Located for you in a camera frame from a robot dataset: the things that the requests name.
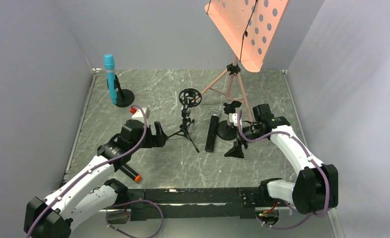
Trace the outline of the black glitter microphone silver head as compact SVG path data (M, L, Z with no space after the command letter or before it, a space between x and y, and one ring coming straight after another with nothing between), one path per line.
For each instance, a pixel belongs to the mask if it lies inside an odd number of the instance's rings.
M215 140L217 136L218 124L220 122L221 112L215 109L211 112L208 133L205 143L205 151L212 153L214 151Z

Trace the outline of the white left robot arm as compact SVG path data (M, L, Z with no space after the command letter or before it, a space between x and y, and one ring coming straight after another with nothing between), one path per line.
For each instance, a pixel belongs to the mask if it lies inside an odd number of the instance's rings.
M155 134L142 119L129 119L78 174L44 199L32 198L26 206L24 231L28 238L67 238L99 210L128 202L128 188L111 178L118 170L136 183L142 176L127 165L139 148L163 147L167 140L161 123Z

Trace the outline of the black round-base mic stand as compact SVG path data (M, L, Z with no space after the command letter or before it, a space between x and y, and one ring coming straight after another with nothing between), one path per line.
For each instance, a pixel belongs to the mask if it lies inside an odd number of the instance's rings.
M117 93L117 102L116 106L120 108L125 108L130 106L134 102L134 93L129 89L122 89L119 78L117 75L115 75L115 89Z

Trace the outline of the black tripod shock-mount stand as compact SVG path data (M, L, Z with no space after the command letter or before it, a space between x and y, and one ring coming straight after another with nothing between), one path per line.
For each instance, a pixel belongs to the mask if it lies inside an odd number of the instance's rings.
M187 89L182 90L179 93L178 99L179 99L179 102L181 103L181 105L183 106L181 109L182 123L180 124L179 131L168 136L167 139L170 139L173 136L184 137L184 138L188 139L193 144L196 152L199 153L199 149L197 148L197 146L193 142L192 138L190 137L189 128L190 128L191 124L193 124L195 121L194 119L190 118L191 108L194 108L201 103L202 94L194 88L187 88Z

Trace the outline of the blue toy microphone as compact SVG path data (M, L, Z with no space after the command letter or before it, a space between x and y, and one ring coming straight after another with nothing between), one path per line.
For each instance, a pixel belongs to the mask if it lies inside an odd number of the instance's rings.
M115 61L112 54L104 55L104 67L111 102L115 105L117 103L117 93L115 89Z

